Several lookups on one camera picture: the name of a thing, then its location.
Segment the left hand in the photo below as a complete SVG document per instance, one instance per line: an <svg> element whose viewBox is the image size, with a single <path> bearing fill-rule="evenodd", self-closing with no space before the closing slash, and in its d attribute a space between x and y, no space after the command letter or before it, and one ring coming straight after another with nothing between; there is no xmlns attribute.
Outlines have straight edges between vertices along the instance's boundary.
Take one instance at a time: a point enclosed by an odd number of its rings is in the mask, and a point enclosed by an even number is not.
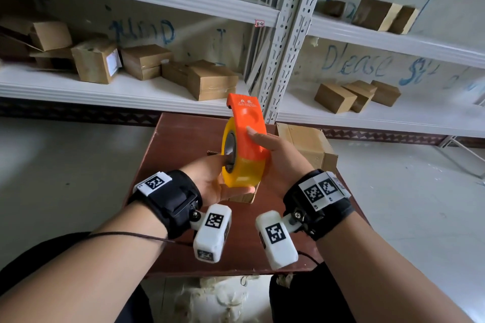
<svg viewBox="0 0 485 323"><path fill-rule="evenodd" d="M229 188L225 185L222 179L222 167L225 164L225 156L212 155L199 158L180 169L192 179L199 189L204 206L255 192L254 186Z"/></svg>

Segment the forearm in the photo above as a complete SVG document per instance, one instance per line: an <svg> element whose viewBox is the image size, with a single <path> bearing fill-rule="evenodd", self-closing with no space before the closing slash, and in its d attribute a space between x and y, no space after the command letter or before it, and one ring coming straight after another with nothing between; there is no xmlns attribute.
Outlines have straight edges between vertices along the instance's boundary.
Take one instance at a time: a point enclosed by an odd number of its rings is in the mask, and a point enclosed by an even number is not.
<svg viewBox="0 0 485 323"><path fill-rule="evenodd" d="M167 235L165 226L138 202L95 232L104 231ZM132 236L82 241L0 298L0 321L114 321L161 251L162 242Z"/></svg>
<svg viewBox="0 0 485 323"><path fill-rule="evenodd" d="M471 322L356 212L317 246L357 322Z"/></svg>

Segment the hand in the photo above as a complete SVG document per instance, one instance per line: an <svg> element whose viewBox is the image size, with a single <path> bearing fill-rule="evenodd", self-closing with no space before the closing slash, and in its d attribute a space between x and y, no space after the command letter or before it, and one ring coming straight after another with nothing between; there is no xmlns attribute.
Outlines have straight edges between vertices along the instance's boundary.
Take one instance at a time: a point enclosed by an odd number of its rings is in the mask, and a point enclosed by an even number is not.
<svg viewBox="0 0 485 323"><path fill-rule="evenodd" d="M202 195L204 206L219 203L242 194L254 193L254 186L229 188L222 179L222 167L226 164L226 156L213 155L199 158L185 165L180 170L192 179Z"/></svg>
<svg viewBox="0 0 485 323"><path fill-rule="evenodd" d="M304 175L314 170L287 140L273 134L258 133L250 127L247 127L247 133L256 144L270 150L271 157L266 160L263 179L281 198Z"/></svg>

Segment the wooden table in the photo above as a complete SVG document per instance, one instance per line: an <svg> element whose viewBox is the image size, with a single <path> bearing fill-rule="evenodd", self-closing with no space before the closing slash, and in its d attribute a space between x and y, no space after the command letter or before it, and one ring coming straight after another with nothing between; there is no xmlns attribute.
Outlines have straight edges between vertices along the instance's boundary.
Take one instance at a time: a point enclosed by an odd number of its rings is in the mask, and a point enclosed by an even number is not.
<svg viewBox="0 0 485 323"><path fill-rule="evenodd" d="M208 150L220 152L226 122L221 118L163 113L130 189L158 171L178 169L206 156ZM267 125L267 130L275 133L276 126ZM351 201L363 216L353 197ZM256 231L255 219L269 210L283 214L282 200L270 192L262 181L252 204L223 204L232 209L232 225L219 263L198 261L192 248L167 243L149 274L197 277L273 274ZM180 240L192 241L192 237L193 232L187 231ZM322 260L315 242L309 236L303 232L294 233L292 240L297 250L310 254L318 261ZM278 271L301 272L314 267L310 259L300 256L297 262Z"/></svg>

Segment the tape dispenser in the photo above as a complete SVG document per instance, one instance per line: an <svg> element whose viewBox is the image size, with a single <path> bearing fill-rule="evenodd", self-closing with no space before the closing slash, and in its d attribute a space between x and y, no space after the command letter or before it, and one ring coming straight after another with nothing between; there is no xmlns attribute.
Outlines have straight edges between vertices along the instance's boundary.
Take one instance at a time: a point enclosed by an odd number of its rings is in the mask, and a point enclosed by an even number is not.
<svg viewBox="0 0 485 323"><path fill-rule="evenodd" d="M229 93L227 106L233 112L224 130L222 151L230 156L222 168L222 176L228 187L256 186L263 176L269 151L254 143L246 127L266 134L266 125L258 99L246 95Z"/></svg>

